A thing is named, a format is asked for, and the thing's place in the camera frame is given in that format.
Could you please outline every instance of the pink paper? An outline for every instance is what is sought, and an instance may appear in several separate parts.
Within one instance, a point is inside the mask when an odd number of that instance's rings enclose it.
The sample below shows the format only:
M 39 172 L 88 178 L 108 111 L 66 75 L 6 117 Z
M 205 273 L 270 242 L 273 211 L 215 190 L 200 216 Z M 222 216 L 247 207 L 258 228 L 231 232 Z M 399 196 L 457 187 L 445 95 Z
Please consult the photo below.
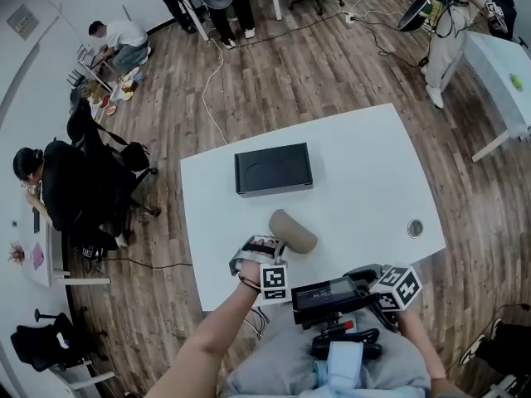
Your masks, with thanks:
M 39 242 L 35 245 L 32 251 L 33 269 L 38 269 L 44 262 L 44 254 L 42 253 Z

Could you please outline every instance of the wooden floor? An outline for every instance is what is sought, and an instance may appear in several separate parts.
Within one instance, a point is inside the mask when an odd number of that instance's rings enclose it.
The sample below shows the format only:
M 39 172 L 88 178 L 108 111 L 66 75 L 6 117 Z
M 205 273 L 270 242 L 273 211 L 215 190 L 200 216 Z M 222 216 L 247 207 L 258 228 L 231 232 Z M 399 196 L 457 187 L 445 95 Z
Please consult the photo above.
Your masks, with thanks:
M 357 2 L 345 1 L 345 10 Z M 410 1 L 363 0 L 355 12 L 403 12 Z M 287 10 L 289 0 L 280 4 L 284 19 L 277 22 L 270 0 L 251 0 L 254 41 L 319 20 L 313 2 L 293 12 Z M 333 2 L 324 5 L 324 17 L 338 10 Z M 370 14 L 364 19 L 396 25 L 398 18 Z M 205 26 L 212 27 L 210 22 Z M 381 25 L 373 29 L 381 46 L 411 64 L 425 55 L 425 33 L 405 34 Z M 220 63 L 219 51 L 176 24 L 151 40 L 155 52 L 143 68 L 143 83 L 105 126 L 149 147 L 160 174 L 141 192 L 163 213 L 158 219 L 136 216 L 135 243 L 109 257 L 151 265 L 190 263 L 179 160 L 223 145 L 202 103 L 207 78 Z M 241 37 L 239 42 L 247 43 Z M 353 109 L 394 104 L 424 167 L 446 238 L 445 250 L 417 263 L 424 289 L 416 308 L 447 367 L 482 331 L 494 309 L 529 302 L 531 148 L 529 141 L 509 141 L 502 150 L 471 163 L 470 156 L 502 126 L 490 97 L 467 66 L 460 66 L 445 92 L 446 107 L 438 110 L 426 96 L 420 70 L 393 56 L 379 56 L 368 29 L 361 23 L 346 25 L 344 16 L 275 40 L 223 50 L 223 58 L 205 100 L 230 142 Z M 70 263 L 76 275 L 101 276 L 95 270 L 86 274 L 80 259 L 71 258 Z M 92 328 L 109 333 L 102 348 L 110 362 L 96 361 L 96 367 L 117 373 L 108 382 L 112 391 L 117 396 L 124 391 L 143 394 L 202 320 L 193 268 L 153 271 L 128 261 L 109 261 L 102 270 L 112 284 L 73 288 L 75 308 L 88 307 Z M 504 317 L 531 323 L 519 309 L 505 311 Z M 255 344 L 252 331 L 244 327 L 221 376 Z M 450 376 L 471 394 L 496 378 L 483 362 L 457 365 Z

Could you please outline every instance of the bracelet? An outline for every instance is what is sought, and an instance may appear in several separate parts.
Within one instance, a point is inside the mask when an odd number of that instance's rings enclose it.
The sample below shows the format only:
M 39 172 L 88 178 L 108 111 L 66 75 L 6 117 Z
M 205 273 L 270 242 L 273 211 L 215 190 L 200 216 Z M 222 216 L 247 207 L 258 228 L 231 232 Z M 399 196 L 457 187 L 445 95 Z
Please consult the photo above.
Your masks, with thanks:
M 260 289 L 260 286 L 258 284 L 256 284 L 255 282 L 247 279 L 246 277 L 243 277 L 241 275 L 241 273 L 238 273 L 238 279 L 240 279 L 240 281 L 247 287 L 255 290 L 256 292 L 258 292 L 258 294 L 261 294 L 262 292 L 262 289 Z

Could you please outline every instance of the black bag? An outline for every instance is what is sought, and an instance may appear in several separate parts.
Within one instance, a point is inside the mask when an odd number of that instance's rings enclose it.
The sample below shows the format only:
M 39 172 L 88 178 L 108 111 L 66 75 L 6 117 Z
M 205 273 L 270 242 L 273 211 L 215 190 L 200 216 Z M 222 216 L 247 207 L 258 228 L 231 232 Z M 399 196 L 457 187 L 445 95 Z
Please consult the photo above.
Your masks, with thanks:
M 148 148 L 146 148 L 142 143 L 127 143 L 119 135 L 107 131 L 98 123 L 96 123 L 96 125 L 98 126 L 98 129 L 105 131 L 110 137 L 112 137 L 115 142 L 125 146 L 124 150 L 122 150 L 119 154 L 124 160 L 124 165 L 126 168 L 133 172 L 143 171 L 144 169 L 149 168 Z

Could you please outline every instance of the screen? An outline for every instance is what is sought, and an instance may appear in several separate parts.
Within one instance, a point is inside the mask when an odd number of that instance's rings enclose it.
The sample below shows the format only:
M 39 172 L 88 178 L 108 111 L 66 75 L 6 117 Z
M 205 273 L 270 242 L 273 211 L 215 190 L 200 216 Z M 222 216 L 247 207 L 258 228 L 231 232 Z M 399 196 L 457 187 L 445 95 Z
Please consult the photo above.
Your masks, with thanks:
M 327 284 L 315 285 L 315 288 L 297 292 L 297 309 L 335 303 L 355 295 L 349 278 L 332 280 Z

